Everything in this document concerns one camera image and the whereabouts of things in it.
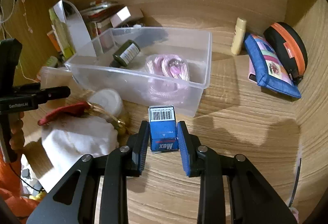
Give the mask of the person hand on gripper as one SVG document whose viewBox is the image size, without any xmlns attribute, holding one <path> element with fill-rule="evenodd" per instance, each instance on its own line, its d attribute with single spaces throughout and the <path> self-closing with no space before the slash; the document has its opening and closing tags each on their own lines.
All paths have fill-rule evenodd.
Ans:
<svg viewBox="0 0 328 224">
<path fill-rule="evenodd" d="M 23 132 L 23 120 L 24 112 L 19 113 L 18 120 L 11 124 L 11 139 L 9 141 L 11 149 L 17 154 L 21 154 L 25 144 L 24 132 Z"/>
</svg>

